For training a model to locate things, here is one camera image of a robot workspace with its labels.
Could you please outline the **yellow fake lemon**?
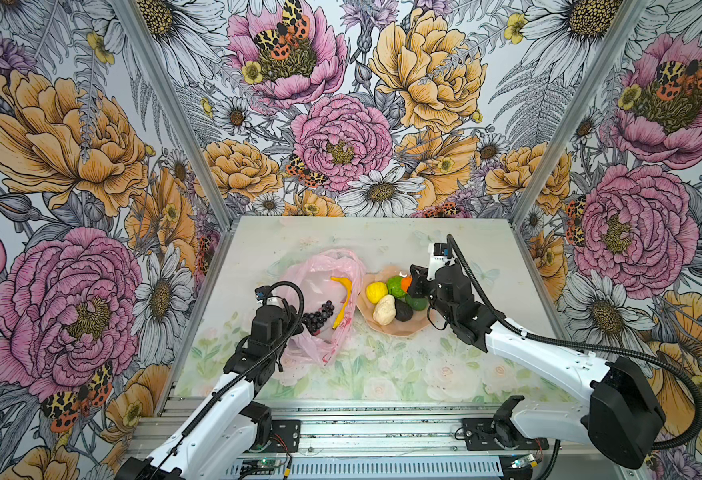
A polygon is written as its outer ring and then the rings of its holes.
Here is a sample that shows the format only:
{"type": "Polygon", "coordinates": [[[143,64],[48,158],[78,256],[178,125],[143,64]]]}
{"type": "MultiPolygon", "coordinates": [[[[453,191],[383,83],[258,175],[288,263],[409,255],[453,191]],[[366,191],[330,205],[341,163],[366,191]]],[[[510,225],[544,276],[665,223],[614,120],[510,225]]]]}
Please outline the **yellow fake lemon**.
{"type": "Polygon", "coordinates": [[[388,286],[385,282],[372,282],[366,287],[365,294],[371,304],[377,305],[388,295],[388,286]]]}

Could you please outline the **bright green fake lime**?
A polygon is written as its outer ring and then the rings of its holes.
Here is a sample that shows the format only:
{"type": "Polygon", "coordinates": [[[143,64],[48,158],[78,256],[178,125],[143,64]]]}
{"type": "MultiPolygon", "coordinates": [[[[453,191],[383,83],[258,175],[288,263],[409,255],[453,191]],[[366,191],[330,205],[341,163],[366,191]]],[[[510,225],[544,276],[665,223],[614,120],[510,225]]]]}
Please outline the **bright green fake lime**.
{"type": "Polygon", "coordinates": [[[401,280],[403,277],[406,277],[406,276],[395,275],[386,281],[386,284],[388,286],[388,294],[389,295],[392,295],[395,298],[402,299],[408,294],[408,293],[405,293],[401,288],[401,280]]]}

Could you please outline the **yellow fake banana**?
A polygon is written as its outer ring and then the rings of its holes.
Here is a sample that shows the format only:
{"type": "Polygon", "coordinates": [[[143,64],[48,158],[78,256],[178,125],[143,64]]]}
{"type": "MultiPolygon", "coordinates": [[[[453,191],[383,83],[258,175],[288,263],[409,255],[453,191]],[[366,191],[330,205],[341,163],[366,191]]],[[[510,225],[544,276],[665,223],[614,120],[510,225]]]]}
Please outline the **yellow fake banana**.
{"type": "Polygon", "coordinates": [[[350,303],[351,295],[353,293],[353,282],[350,279],[345,278],[345,277],[332,277],[332,280],[339,283],[340,285],[342,285],[345,289],[345,292],[346,292],[345,298],[344,298],[343,302],[341,303],[341,307],[340,307],[338,314],[337,314],[337,316],[334,320],[334,323],[333,323],[333,329],[336,330],[342,325],[342,323],[345,319],[346,310],[347,310],[347,307],[350,303]]]}

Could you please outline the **right aluminium corner post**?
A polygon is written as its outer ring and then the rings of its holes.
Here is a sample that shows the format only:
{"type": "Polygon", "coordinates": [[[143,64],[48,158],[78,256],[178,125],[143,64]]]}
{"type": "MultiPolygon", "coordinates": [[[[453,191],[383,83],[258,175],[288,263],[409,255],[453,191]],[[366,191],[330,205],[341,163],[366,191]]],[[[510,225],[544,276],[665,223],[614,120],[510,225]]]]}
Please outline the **right aluminium corner post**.
{"type": "Polygon", "coordinates": [[[603,46],[595,56],[593,64],[584,70],[581,84],[575,91],[572,101],[568,104],[562,121],[555,130],[538,168],[513,211],[510,220],[513,229],[518,230],[521,227],[525,215],[542,193],[542,189],[559,163],[577,123],[588,110],[588,102],[596,95],[599,85],[606,78],[612,65],[624,52],[629,36],[638,25],[648,4],[649,1],[645,0],[624,1],[619,8],[613,25],[607,32],[603,46]]]}

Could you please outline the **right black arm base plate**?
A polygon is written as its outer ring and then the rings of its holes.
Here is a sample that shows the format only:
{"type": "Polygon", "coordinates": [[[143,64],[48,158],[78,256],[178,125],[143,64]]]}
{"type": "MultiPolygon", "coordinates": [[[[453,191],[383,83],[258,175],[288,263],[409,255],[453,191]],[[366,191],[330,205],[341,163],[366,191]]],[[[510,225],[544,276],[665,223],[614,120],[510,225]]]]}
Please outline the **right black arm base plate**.
{"type": "Polygon", "coordinates": [[[510,421],[489,417],[464,418],[456,437],[465,442],[468,451],[546,451],[545,438],[524,437],[510,421]]]}

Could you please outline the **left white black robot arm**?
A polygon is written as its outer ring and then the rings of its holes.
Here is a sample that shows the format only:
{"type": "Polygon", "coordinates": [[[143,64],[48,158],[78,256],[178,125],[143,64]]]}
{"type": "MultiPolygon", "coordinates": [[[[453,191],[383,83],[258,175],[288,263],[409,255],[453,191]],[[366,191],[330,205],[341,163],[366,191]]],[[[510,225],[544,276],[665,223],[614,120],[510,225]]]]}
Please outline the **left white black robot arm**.
{"type": "Polygon", "coordinates": [[[301,314],[286,301],[266,302],[236,347],[213,392],[146,458],[128,458],[117,479],[215,479],[247,450],[269,442],[271,409],[255,401],[281,366],[301,314]]]}

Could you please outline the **orange fake tangerine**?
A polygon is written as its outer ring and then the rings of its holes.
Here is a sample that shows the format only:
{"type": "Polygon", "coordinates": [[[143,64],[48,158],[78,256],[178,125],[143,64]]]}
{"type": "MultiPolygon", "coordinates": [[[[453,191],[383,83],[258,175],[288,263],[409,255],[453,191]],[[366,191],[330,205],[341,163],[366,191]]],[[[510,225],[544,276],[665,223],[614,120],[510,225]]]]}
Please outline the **orange fake tangerine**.
{"type": "Polygon", "coordinates": [[[412,285],[413,279],[411,276],[403,277],[401,280],[401,288],[405,293],[409,292],[409,288],[412,285]]]}

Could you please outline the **right green circuit board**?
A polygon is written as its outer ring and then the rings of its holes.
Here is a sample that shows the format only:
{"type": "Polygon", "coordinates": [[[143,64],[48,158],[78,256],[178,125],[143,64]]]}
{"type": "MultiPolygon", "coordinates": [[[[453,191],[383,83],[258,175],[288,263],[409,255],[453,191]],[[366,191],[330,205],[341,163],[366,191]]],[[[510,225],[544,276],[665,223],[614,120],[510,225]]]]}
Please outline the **right green circuit board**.
{"type": "Polygon", "coordinates": [[[534,468],[538,465],[538,461],[533,454],[520,456],[511,461],[509,467],[511,469],[526,469],[534,468]]]}

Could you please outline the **aluminium corner post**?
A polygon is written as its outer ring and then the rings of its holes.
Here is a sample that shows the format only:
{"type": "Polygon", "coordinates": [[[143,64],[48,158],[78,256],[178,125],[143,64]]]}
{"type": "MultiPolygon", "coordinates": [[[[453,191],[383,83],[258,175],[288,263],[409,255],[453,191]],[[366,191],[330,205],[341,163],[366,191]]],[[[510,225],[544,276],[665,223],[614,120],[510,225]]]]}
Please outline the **aluminium corner post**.
{"type": "Polygon", "coordinates": [[[146,78],[153,86],[158,100],[172,125],[181,146],[191,162],[211,209],[226,233],[230,233],[236,220],[225,205],[219,187],[212,176],[183,105],[177,96],[173,81],[164,65],[164,57],[154,45],[150,32],[134,1],[117,1],[114,9],[126,30],[126,36],[137,54],[146,78]]]}
{"type": "Polygon", "coordinates": [[[613,25],[607,32],[603,46],[595,56],[593,64],[584,70],[581,84],[575,91],[572,101],[568,104],[562,121],[555,130],[538,168],[513,211],[510,220],[513,229],[518,230],[521,227],[525,215],[542,193],[542,189],[559,163],[577,123],[588,110],[588,102],[596,95],[599,85],[606,78],[612,65],[624,52],[629,36],[638,25],[648,4],[649,1],[645,0],[624,1],[619,8],[613,25]]]}

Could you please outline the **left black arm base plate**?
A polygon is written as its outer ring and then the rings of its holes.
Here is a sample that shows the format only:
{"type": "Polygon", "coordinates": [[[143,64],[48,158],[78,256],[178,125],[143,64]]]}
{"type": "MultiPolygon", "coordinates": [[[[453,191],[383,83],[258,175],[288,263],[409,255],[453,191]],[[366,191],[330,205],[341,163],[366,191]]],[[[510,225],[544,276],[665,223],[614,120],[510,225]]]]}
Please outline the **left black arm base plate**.
{"type": "Polygon", "coordinates": [[[266,453],[297,453],[301,441],[302,422],[296,419],[274,419],[265,447],[266,453]]]}

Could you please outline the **dark green fake avocado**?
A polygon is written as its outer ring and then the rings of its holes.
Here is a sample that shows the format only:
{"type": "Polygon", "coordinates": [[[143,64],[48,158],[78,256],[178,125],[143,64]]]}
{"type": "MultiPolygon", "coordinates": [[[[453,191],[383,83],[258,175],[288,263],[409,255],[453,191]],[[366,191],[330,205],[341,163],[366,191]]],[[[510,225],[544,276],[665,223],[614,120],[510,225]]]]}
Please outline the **dark green fake avocado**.
{"type": "Polygon", "coordinates": [[[406,295],[404,300],[414,311],[425,311],[430,304],[428,298],[413,298],[410,295],[406,295]]]}

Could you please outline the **pink plastic bag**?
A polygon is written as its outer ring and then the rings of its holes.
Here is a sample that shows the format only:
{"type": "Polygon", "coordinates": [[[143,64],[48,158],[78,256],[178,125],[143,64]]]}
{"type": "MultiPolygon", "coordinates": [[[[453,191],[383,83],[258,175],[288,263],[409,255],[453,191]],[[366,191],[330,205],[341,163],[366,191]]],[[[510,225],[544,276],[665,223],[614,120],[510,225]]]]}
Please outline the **pink plastic bag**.
{"type": "Polygon", "coordinates": [[[310,257],[289,267],[280,277],[292,282],[303,292],[304,314],[317,310],[321,304],[331,300],[335,305],[334,316],[312,336],[306,328],[293,336],[285,355],[297,362],[329,366],[340,353],[348,337],[355,315],[358,296],[366,267],[360,258],[348,249],[331,249],[310,257]],[[332,277],[345,277],[353,282],[353,293],[342,325],[334,330],[333,323],[345,298],[345,289],[332,280],[332,277]]]}

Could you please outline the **dark purple fake fruit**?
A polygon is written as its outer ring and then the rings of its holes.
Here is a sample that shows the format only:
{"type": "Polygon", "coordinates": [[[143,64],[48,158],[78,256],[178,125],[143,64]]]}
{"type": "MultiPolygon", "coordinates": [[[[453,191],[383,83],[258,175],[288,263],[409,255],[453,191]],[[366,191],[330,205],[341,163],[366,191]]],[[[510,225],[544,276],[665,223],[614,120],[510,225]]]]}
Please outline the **dark purple fake fruit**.
{"type": "Polygon", "coordinates": [[[413,308],[405,301],[399,298],[395,299],[395,319],[399,322],[408,322],[414,316],[413,308]]]}

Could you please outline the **black fake grape bunch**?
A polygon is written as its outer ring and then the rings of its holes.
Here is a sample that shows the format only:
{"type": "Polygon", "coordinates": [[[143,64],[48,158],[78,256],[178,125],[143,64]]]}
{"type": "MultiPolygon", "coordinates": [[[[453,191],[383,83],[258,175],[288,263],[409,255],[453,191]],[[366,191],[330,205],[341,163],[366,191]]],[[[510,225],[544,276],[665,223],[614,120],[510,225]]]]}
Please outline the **black fake grape bunch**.
{"type": "Polygon", "coordinates": [[[325,324],[334,316],[335,305],[331,300],[327,300],[320,307],[313,311],[305,313],[302,316],[302,323],[310,335],[318,335],[325,324]]]}

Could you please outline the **aluminium mounting rail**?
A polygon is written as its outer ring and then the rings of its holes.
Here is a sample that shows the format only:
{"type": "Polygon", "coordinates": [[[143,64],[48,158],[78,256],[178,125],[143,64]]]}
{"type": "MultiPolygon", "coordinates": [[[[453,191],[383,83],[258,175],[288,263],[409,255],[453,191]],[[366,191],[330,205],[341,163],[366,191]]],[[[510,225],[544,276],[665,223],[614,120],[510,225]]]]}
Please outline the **aluminium mounting rail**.
{"type": "MultiPolygon", "coordinates": [[[[191,416],[203,397],[171,395],[159,416],[141,420],[127,456],[147,456],[191,416]]],[[[300,420],[298,457],[479,455],[455,432],[467,418],[491,418],[498,404],[361,400],[256,401],[271,407],[274,420],[300,420]]]]}

